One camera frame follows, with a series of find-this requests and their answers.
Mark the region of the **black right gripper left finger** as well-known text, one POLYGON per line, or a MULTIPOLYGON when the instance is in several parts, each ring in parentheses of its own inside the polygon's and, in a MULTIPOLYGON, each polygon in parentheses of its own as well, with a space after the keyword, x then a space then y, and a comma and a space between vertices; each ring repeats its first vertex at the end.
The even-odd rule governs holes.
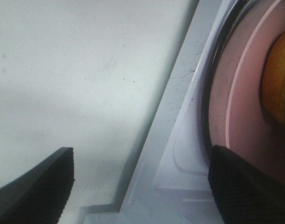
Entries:
POLYGON ((0 224, 56 224, 74 184, 73 148, 62 147, 0 188, 0 224))

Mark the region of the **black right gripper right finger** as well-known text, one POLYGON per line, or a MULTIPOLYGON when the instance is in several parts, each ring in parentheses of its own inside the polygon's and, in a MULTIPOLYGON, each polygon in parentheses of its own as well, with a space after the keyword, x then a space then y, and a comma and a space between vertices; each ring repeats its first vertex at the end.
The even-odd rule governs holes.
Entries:
POLYGON ((215 145, 208 181, 226 224, 285 224, 285 185, 215 145))

